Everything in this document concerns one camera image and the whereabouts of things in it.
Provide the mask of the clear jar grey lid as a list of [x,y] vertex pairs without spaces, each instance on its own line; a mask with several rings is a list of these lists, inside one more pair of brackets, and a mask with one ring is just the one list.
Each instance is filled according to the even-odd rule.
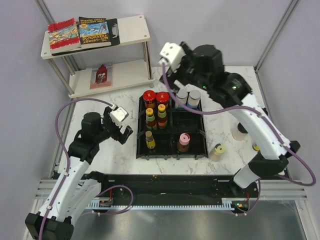
[[185,89],[180,89],[176,95],[175,95],[176,99],[182,103],[182,104],[186,104],[187,100],[188,100],[188,92]]

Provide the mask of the blue label clear jar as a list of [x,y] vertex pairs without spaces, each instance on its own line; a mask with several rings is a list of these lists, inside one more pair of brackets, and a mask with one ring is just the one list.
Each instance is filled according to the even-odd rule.
[[201,99],[201,93],[198,90],[191,90],[187,98],[187,106],[192,109],[196,109]]

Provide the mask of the small yellow label bottle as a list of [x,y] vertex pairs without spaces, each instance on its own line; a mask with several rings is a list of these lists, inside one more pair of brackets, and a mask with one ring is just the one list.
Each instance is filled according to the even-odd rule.
[[150,130],[145,132],[145,141],[146,141],[146,146],[149,150],[153,150],[156,147],[153,133]]

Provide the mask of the green label sauce bottle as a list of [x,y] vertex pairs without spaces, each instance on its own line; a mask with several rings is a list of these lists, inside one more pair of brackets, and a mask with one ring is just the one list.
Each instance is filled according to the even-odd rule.
[[146,118],[145,118],[146,127],[149,130],[157,130],[157,121],[154,115],[154,110],[149,107],[145,110],[145,113],[146,113]]

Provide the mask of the red lid sauce jar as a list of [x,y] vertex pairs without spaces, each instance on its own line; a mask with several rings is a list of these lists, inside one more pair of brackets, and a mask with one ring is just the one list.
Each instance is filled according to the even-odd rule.
[[142,98],[146,108],[154,109],[156,107],[156,93],[153,90],[145,91]]

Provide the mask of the yellow cap sauce bottle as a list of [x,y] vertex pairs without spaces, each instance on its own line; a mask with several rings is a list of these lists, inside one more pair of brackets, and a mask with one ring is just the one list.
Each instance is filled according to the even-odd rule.
[[157,111],[157,125],[160,129],[165,129],[168,124],[168,116],[166,111],[166,106],[164,104],[158,105]]

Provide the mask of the black compartment organizer tray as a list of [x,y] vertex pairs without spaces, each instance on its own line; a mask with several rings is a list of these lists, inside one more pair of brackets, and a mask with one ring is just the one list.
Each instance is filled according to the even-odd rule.
[[[137,124],[137,159],[168,159],[177,160],[192,158],[198,160],[208,157],[208,147],[204,117],[184,110],[175,108],[175,102],[170,98],[167,113],[167,127],[157,130],[150,130],[146,125],[146,107],[143,100],[143,94],[139,97],[138,124]],[[158,105],[153,109],[154,116],[158,116]],[[148,149],[146,144],[146,131],[151,131],[155,140],[155,148]],[[189,149],[186,152],[180,152],[177,149],[177,142],[182,133],[190,135]]]

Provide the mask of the pink lid spice jar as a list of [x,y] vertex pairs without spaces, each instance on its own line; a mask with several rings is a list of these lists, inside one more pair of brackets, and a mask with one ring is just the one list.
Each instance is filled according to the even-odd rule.
[[189,149],[190,140],[191,137],[188,133],[182,133],[177,142],[177,150],[182,153],[186,152]]

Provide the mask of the white two-tier shelf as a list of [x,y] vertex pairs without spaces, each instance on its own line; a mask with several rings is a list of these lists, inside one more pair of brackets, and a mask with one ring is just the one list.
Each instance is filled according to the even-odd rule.
[[[60,56],[51,54],[49,35],[44,34],[40,55],[50,63],[71,99],[142,85],[151,88],[154,86],[149,46],[151,36],[145,16],[119,18],[117,22],[120,41],[118,45],[96,49],[81,48]],[[62,75],[54,62],[59,57],[69,68],[69,78]],[[113,64],[112,85],[91,89],[92,67],[108,62]]]

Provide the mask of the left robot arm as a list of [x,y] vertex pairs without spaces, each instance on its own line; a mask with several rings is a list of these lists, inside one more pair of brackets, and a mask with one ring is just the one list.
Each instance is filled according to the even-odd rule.
[[88,112],[83,116],[77,132],[66,153],[67,161],[51,193],[37,213],[29,213],[26,227],[34,240],[69,240],[75,224],[93,198],[104,197],[110,191],[102,173],[93,172],[82,186],[79,182],[100,150],[100,143],[112,138],[124,144],[133,133],[127,126],[128,117],[123,107],[107,106],[103,115]]

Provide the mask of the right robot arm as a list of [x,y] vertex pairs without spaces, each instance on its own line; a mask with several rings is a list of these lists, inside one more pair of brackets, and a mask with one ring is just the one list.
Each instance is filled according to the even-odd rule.
[[178,80],[183,85],[191,84],[205,90],[257,143],[259,152],[234,174],[229,184],[233,196],[242,196],[251,183],[275,176],[287,167],[289,157],[297,153],[300,144],[290,141],[276,129],[240,74],[225,70],[220,50],[210,44],[190,49],[185,42],[167,42],[159,55],[159,64],[169,67],[162,75],[167,85]]

